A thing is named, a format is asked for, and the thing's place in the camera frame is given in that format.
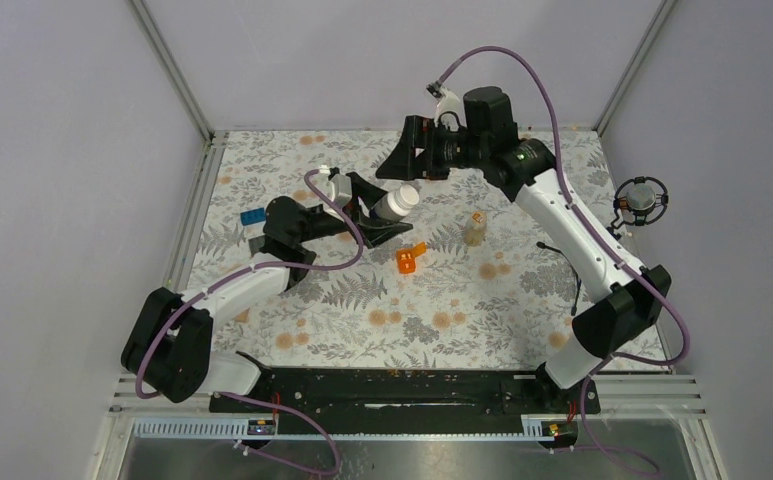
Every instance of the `white bottle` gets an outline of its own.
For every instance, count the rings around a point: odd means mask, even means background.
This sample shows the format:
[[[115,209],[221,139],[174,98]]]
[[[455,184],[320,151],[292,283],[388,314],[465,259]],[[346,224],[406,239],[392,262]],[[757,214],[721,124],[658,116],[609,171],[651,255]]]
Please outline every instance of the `white bottle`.
[[[418,205],[418,191],[412,185],[401,185],[401,188],[383,196],[371,209],[372,218],[382,218],[390,222],[399,222],[410,214]]]

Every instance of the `white wall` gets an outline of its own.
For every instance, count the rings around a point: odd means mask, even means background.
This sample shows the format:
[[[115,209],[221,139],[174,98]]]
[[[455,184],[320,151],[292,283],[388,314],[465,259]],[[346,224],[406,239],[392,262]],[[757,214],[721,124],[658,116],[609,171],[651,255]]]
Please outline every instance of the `white wall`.
[[[424,87],[500,44],[546,83],[560,121],[601,115],[660,0],[147,0],[216,129],[400,128],[432,113]],[[472,59],[448,82],[500,85],[516,119],[549,125],[521,67]]]
[[[730,478],[773,479],[773,2],[680,2],[604,140],[616,181],[669,187],[637,241],[674,277]]]
[[[0,479],[85,474],[201,142],[127,4],[0,0]]]

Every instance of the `orange toy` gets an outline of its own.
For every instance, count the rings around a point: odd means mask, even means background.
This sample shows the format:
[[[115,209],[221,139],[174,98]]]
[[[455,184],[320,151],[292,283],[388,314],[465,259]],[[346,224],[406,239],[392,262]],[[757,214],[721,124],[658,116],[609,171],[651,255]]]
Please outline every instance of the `orange toy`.
[[[415,271],[415,259],[427,251],[427,244],[419,243],[413,248],[402,248],[395,252],[395,258],[398,260],[398,271],[404,275]]]

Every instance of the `blue object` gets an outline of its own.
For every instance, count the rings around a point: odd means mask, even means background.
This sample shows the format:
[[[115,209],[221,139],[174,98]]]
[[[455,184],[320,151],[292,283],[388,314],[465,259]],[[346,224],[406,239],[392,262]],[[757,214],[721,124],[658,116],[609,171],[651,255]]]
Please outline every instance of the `blue object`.
[[[240,214],[242,218],[242,225],[248,226],[254,223],[260,223],[265,221],[265,209],[257,208],[256,210],[248,210]]]

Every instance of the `floral tablecloth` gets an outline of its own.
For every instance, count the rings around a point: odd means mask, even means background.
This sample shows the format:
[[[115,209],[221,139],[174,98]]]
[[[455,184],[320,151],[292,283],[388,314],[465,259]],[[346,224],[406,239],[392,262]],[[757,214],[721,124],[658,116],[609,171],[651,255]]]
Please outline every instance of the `floral tablecloth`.
[[[530,135],[551,147],[551,135]],[[189,278],[198,287],[248,263],[248,239],[262,225],[243,227],[240,212],[289,195],[317,203],[303,173],[321,164],[374,170],[395,146],[398,132],[231,132]],[[563,132],[563,163],[580,196],[608,224],[614,187],[598,137]],[[213,348],[241,350],[284,366],[530,369],[571,335],[575,283],[567,262],[540,250],[542,228],[479,172],[452,171],[445,182],[415,181],[421,203],[406,221],[414,229],[367,250],[355,266],[311,272],[283,295],[241,312],[220,331]],[[486,240],[469,247],[462,229],[469,215],[488,216]],[[395,251],[427,242],[411,275],[397,271]],[[307,244],[317,263],[335,264],[355,252],[349,234]],[[584,293],[578,310],[589,307]],[[626,351],[665,358],[655,329]],[[616,360],[609,368],[649,367]]]

